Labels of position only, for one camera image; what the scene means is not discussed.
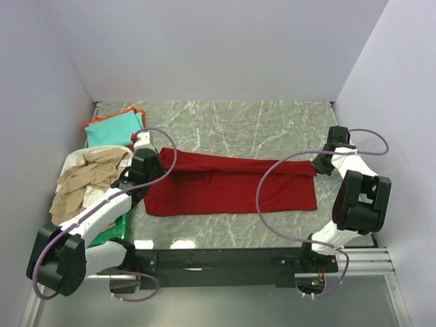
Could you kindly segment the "red t shirt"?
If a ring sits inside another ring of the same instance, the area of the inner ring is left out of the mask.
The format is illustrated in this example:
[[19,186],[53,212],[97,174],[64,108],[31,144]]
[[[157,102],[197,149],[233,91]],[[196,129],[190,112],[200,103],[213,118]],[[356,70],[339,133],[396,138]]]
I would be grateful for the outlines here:
[[151,186],[144,199],[148,215],[213,215],[255,213],[259,196],[264,213],[317,209],[310,161],[242,159],[188,153],[164,147],[164,169],[172,172]]

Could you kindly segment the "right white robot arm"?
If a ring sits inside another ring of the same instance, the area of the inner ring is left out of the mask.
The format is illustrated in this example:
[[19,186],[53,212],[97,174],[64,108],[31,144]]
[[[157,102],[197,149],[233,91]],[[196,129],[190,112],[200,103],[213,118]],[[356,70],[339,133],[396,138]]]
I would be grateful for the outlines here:
[[330,176],[336,170],[342,182],[331,220],[302,246],[302,253],[311,258],[325,260],[349,241],[380,231],[385,222],[392,182],[370,169],[350,133],[346,127],[330,127],[323,153],[312,160],[318,174]]

